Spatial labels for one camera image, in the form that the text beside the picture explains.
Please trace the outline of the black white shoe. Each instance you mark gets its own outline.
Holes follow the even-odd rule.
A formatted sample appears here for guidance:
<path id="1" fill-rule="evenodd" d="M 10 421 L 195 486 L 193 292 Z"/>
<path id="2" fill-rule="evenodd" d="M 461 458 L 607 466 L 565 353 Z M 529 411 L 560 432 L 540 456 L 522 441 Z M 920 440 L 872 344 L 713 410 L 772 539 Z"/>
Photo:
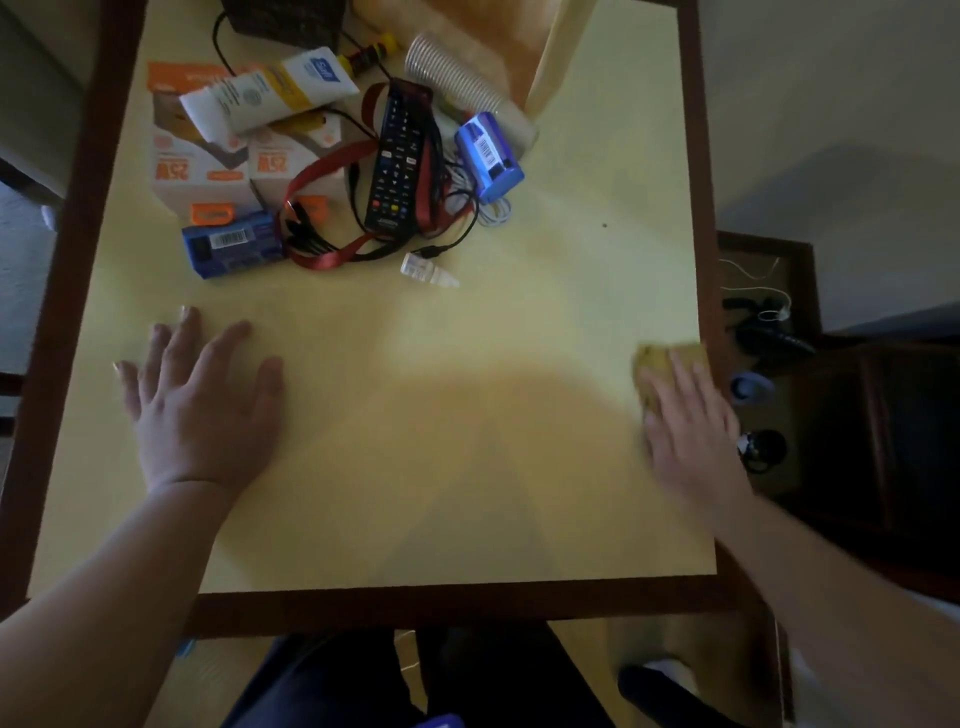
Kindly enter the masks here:
<path id="1" fill-rule="evenodd" d="M 748 728 L 702 700 L 693 671 L 674 658 L 621 666 L 617 688 L 658 728 Z"/>

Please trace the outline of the yellow sponge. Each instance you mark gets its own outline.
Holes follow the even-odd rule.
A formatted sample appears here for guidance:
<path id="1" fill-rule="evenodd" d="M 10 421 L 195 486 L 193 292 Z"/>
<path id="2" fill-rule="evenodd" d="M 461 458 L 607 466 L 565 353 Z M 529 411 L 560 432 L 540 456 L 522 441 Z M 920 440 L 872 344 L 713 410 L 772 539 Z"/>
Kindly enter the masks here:
<path id="1" fill-rule="evenodd" d="M 672 355 L 676 355 L 687 368 L 700 365 L 706 371 L 711 369 L 707 349 L 699 342 L 669 346 L 653 344 L 639 346 L 631 360 L 634 389 L 642 407 L 646 411 L 653 412 L 657 417 L 662 415 L 661 399 L 644 373 L 650 372 L 666 382 L 675 383 Z"/>

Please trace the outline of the stack of clear plastic cups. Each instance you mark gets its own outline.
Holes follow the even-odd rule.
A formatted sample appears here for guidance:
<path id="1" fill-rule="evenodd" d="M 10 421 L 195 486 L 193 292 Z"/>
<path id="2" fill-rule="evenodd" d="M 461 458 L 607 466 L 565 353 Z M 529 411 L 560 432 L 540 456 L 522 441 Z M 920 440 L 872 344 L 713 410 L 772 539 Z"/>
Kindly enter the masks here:
<path id="1" fill-rule="evenodd" d="M 537 142 L 539 129 L 525 112 L 430 33 L 421 32 L 411 42 L 404 70 L 412 80 L 431 88 L 461 111 L 493 115 L 518 159 Z"/>

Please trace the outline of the person's right forearm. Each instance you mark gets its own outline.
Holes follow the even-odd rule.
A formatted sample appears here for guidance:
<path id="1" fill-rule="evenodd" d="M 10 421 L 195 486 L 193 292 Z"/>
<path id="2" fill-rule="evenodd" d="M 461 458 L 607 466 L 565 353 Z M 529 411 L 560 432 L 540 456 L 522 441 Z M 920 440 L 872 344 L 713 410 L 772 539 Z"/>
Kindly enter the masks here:
<path id="1" fill-rule="evenodd" d="M 791 645 L 860 728 L 960 728 L 960 623 L 769 501 L 706 511 Z"/>

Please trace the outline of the white cream tube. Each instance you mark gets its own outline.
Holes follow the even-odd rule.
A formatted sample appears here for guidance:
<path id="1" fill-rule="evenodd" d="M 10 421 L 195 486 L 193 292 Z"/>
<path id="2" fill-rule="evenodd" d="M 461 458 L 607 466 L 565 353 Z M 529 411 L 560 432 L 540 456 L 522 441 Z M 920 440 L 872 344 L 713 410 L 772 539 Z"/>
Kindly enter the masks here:
<path id="1" fill-rule="evenodd" d="M 179 97 L 202 139 L 228 149 L 261 127 L 313 111 L 359 92 L 330 48 L 219 79 Z"/>

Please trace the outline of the black round gadget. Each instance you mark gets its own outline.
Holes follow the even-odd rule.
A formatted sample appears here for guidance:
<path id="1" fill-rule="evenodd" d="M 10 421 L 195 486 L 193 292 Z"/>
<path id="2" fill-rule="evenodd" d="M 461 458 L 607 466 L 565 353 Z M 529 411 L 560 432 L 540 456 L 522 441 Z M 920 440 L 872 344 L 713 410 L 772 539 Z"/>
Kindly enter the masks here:
<path id="1" fill-rule="evenodd" d="M 744 432 L 736 441 L 741 463 L 751 475 L 763 475 L 781 465 L 788 454 L 784 434 L 774 429 Z"/>

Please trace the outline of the black remote control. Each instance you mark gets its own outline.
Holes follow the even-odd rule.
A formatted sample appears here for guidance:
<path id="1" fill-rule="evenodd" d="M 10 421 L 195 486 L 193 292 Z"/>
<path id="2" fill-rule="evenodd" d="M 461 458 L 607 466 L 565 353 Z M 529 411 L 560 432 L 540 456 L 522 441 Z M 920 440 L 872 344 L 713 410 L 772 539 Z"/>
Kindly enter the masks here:
<path id="1" fill-rule="evenodd" d="M 426 233 L 434 226 L 440 153 L 431 102 L 426 86 L 389 82 L 364 220 L 378 236 Z"/>

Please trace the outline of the person's left forearm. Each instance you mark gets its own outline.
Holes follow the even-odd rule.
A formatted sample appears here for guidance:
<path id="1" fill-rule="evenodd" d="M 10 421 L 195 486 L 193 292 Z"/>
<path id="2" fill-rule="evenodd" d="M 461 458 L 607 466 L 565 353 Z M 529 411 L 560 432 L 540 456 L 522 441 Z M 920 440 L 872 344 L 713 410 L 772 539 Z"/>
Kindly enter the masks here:
<path id="1" fill-rule="evenodd" d="M 53 588 L 0 622 L 0 728 L 142 728 L 240 491 L 151 490 Z"/>

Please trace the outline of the small blue white cap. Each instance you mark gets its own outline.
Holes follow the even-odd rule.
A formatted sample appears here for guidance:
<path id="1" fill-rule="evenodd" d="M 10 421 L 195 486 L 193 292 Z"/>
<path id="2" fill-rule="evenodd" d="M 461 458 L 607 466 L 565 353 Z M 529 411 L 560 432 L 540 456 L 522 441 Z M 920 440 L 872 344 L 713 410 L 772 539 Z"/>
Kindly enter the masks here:
<path id="1" fill-rule="evenodd" d="M 730 378 L 728 389 L 735 407 L 758 406 L 772 398 L 776 384 L 754 370 L 741 370 Z"/>

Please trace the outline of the person's right hand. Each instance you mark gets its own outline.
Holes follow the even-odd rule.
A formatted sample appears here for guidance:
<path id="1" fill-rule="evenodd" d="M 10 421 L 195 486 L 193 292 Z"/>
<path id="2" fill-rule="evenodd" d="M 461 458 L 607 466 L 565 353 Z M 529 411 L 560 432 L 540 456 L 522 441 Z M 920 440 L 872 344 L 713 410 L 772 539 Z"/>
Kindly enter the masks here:
<path id="1" fill-rule="evenodd" d="M 653 412 L 644 420 L 644 434 L 657 482 L 675 492 L 708 524 L 722 525 L 752 494 L 737 441 L 739 421 L 731 407 L 731 438 L 673 438 Z"/>

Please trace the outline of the dark woven basket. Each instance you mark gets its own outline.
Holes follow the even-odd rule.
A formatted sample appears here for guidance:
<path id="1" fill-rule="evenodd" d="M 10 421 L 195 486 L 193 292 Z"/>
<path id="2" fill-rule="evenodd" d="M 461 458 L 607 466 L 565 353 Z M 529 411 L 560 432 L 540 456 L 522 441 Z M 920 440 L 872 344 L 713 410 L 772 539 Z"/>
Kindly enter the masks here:
<path id="1" fill-rule="evenodd" d="M 338 50 L 349 0 L 220 0 L 238 34 L 304 50 Z"/>

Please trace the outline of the large orange white box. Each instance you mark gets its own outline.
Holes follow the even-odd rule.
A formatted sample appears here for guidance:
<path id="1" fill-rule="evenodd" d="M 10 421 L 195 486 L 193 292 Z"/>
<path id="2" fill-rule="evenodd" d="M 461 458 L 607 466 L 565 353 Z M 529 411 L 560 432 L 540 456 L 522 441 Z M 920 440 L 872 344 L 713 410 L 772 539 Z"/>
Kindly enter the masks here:
<path id="1" fill-rule="evenodd" d="M 226 78 L 215 64 L 148 61 L 151 94 L 150 185 L 156 197 L 189 225 L 213 225 L 262 210 L 249 171 L 245 140 L 225 147 L 202 137 L 181 96 Z"/>

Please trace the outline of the person's dark trousers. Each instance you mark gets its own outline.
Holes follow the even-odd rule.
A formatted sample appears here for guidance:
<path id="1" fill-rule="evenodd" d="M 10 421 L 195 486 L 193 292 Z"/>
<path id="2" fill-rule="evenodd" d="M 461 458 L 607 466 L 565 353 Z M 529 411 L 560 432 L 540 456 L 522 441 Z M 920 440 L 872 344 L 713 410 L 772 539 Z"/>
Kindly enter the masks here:
<path id="1" fill-rule="evenodd" d="M 391 627 L 279 637 L 221 728 L 616 728 L 544 622 L 414 632 L 427 698 L 412 701 Z"/>

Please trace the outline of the orange paper bag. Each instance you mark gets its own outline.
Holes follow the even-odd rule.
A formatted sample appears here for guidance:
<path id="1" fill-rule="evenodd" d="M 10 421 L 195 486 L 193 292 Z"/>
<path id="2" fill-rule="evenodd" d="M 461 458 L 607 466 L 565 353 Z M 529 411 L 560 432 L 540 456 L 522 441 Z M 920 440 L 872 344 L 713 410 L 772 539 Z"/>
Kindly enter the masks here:
<path id="1" fill-rule="evenodd" d="M 598 0 L 349 0 L 354 18 L 403 48 L 426 35 L 527 116 L 559 90 Z"/>

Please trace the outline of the brown wooden table frame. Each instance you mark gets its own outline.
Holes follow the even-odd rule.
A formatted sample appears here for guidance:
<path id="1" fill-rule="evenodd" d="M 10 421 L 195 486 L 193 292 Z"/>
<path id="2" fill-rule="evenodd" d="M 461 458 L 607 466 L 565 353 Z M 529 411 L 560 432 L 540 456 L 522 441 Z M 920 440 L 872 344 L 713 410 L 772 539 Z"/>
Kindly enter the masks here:
<path id="1" fill-rule="evenodd" d="M 677 14 L 699 327 L 714 380 L 728 390 L 731 350 L 721 271 L 698 0 L 651 0 Z M 88 87 L 75 168 L 54 246 L 28 370 L 0 374 L 0 395 L 19 395 L 0 486 L 0 619 L 27 600 L 69 376 L 113 176 L 147 0 L 102 0 L 97 62 Z M 322 627 L 472 625 L 629 615 L 721 612 L 737 607 L 742 572 L 716 547 L 717 574 L 390 588 L 227 592 L 199 596 L 187 638 L 265 637 Z"/>

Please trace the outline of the brown wooden side table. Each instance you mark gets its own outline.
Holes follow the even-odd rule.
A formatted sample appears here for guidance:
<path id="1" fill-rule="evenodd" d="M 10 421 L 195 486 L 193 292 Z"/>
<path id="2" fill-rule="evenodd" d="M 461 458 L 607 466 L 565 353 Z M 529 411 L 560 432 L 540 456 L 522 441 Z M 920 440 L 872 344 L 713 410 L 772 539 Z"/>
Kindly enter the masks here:
<path id="1" fill-rule="evenodd" d="M 758 302 L 767 297 L 780 299 L 781 292 L 789 294 L 793 305 L 791 317 L 784 327 L 787 332 L 814 344 L 822 334 L 822 323 L 816 266 L 810 244 L 720 232 L 718 245 L 722 260 L 722 294 Z M 728 339 L 735 374 L 755 371 L 775 384 L 775 392 L 768 401 L 759 405 L 735 406 L 734 411 L 742 431 L 774 430 L 787 440 L 788 453 L 780 465 L 763 474 L 749 474 L 755 491 L 778 500 L 801 487 L 789 376 L 809 357 L 761 362 L 739 348 L 732 331 L 728 332 Z"/>

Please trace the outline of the person's left hand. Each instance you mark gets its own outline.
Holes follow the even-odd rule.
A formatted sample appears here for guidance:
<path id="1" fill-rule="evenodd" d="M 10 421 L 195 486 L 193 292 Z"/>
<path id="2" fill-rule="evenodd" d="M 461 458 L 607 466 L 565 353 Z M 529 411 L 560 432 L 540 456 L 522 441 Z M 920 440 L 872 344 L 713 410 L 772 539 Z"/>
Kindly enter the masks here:
<path id="1" fill-rule="evenodd" d="M 206 483 L 236 497 L 271 463 L 282 418 L 279 423 L 252 419 L 261 364 L 250 382 L 232 379 L 234 357 L 251 336 L 252 324 L 235 321 L 206 339 L 201 321 L 197 364 L 192 373 L 176 373 L 176 330 L 181 316 L 182 312 L 175 325 L 155 324 L 143 361 L 129 361 L 139 371 L 141 415 L 131 425 L 140 469 L 150 493 Z"/>

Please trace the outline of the small orange white box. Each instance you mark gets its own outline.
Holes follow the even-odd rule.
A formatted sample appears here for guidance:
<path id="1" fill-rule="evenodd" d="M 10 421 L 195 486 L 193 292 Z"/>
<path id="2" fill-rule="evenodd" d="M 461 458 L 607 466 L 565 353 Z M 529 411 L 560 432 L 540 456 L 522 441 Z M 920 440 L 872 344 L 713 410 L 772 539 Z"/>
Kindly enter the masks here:
<path id="1" fill-rule="evenodd" d="M 342 118 L 330 112 L 312 110 L 258 128 L 248 139 L 247 172 L 264 208 L 279 213 L 294 178 L 342 146 Z"/>

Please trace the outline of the small clear dropper bottle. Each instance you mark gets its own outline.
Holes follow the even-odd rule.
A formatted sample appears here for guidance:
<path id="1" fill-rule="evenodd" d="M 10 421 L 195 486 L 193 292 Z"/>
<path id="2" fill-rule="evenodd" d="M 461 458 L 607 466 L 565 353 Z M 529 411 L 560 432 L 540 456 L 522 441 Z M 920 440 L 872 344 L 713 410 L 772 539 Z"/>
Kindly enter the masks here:
<path id="1" fill-rule="evenodd" d="M 460 281 L 446 269 L 414 252 L 407 252 L 400 266 L 400 273 L 416 282 L 444 289 L 457 289 Z"/>

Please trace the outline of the blue battery pack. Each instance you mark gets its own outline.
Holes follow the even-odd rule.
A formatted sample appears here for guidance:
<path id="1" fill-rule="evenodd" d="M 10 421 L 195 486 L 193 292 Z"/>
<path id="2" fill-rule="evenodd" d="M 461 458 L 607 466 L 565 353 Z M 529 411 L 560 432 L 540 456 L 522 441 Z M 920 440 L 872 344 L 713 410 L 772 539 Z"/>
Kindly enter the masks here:
<path id="1" fill-rule="evenodd" d="M 453 141 L 480 204 L 501 200 L 525 181 L 519 160 L 490 112 L 470 117 L 456 130 Z"/>
<path id="2" fill-rule="evenodd" d="M 187 226 L 181 237 L 191 268 L 205 281 L 286 258 L 276 216 L 268 210 L 228 224 Z"/>

